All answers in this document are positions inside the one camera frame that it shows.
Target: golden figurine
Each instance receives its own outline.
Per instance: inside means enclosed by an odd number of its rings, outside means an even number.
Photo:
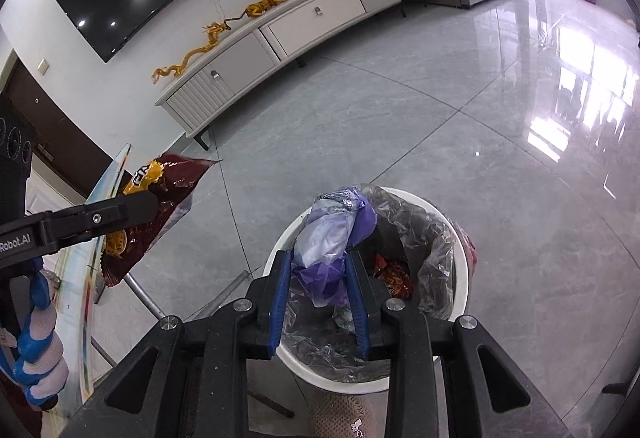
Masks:
[[[231,30],[231,26],[227,24],[227,22],[231,21],[239,21],[245,15],[251,19],[255,19],[256,17],[260,17],[264,15],[267,10],[277,6],[280,3],[283,3],[286,0],[261,0],[257,3],[249,4],[244,12],[239,17],[234,17],[233,19],[225,19],[222,24],[220,23],[211,23],[209,26],[203,26],[203,30],[206,31],[207,37],[209,37],[209,43],[206,46],[201,48],[196,48],[187,53],[180,66],[169,66],[168,68],[158,68],[154,71],[154,74],[151,75],[151,80],[154,84],[158,83],[161,76],[169,76],[172,71],[174,72],[174,76],[177,78],[180,76],[185,69],[187,69],[187,64],[189,64],[189,59],[195,55],[196,53],[207,53],[210,52],[213,48],[218,45],[218,36],[225,31]]]

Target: white tv cabinet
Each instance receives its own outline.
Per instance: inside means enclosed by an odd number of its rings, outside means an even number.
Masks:
[[[288,0],[196,59],[164,88],[156,105],[207,150],[200,135],[240,97],[307,50],[401,1]]]

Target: brown door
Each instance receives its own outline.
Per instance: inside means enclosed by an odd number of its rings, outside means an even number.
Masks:
[[[67,118],[20,60],[3,95],[35,127],[34,153],[86,198],[112,158]]]

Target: blue and white glove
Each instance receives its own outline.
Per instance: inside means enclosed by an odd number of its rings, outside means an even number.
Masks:
[[[54,331],[56,308],[50,299],[49,283],[40,273],[42,259],[33,259],[32,263],[33,310],[17,340],[0,321],[0,370],[22,388],[29,404],[39,406],[65,387],[69,370],[62,358],[62,341]],[[20,358],[14,360],[10,348],[17,348]]]

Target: metal screw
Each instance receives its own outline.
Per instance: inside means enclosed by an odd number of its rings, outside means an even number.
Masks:
[[[167,315],[160,322],[162,323],[160,327],[166,331],[169,331],[174,329],[178,324],[180,324],[180,319],[178,319],[178,317],[176,317],[175,315]]]
[[[385,306],[392,312],[399,312],[404,309],[404,301],[402,299],[387,299],[385,301]]]
[[[459,320],[460,326],[462,326],[466,330],[472,330],[476,326],[478,326],[478,321],[476,321],[476,318],[472,317],[471,315],[462,315]]]
[[[238,299],[234,302],[236,312],[248,312],[254,304],[249,299]]]

